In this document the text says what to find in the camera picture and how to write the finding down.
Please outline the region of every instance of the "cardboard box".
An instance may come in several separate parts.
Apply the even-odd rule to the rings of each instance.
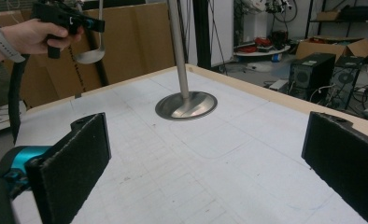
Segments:
[[[336,44],[342,42],[346,42],[347,45]],[[365,58],[368,57],[368,40],[351,37],[315,36],[299,44],[296,58],[302,59],[315,52],[335,54],[335,61],[341,55]]]
[[[0,12],[0,25],[8,26],[23,22],[31,11]],[[21,98],[28,108],[44,105],[85,91],[102,87],[95,64],[79,64],[73,55],[90,50],[83,38],[61,52],[58,60],[47,55],[31,55],[21,81]],[[11,74],[13,62],[5,60],[3,65]]]
[[[335,21],[339,16],[339,11],[323,11],[316,16],[317,21]]]
[[[97,18],[98,10],[88,15]],[[175,65],[166,3],[103,10],[106,55],[102,59],[107,84],[143,76]],[[98,34],[94,33],[98,43]]]

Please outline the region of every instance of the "black post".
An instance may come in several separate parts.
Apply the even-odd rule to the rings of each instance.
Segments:
[[[193,20],[195,23],[196,51],[198,66],[211,69],[208,1],[193,0]]]

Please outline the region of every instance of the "metal pole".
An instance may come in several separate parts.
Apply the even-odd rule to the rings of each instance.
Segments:
[[[176,65],[178,71],[178,81],[180,83],[181,94],[184,99],[188,99],[189,89],[187,72],[185,68],[184,48],[181,36],[181,25],[178,17],[178,8],[176,0],[169,0],[170,26],[173,33],[173,44],[175,48]]]

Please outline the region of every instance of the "black foam pad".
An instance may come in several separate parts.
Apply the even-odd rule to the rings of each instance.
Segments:
[[[111,158],[104,114],[71,124],[72,131],[25,163],[43,223],[70,223]]]

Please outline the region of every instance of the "black handheld tool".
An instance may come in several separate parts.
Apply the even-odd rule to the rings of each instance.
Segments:
[[[63,26],[68,33],[74,35],[78,27],[102,33],[105,31],[105,21],[100,21],[92,17],[83,15],[64,3],[64,0],[39,0],[33,4],[33,17],[44,22],[53,22]],[[49,35],[48,38],[59,38]],[[60,58],[60,49],[48,47],[48,56],[52,59]]]

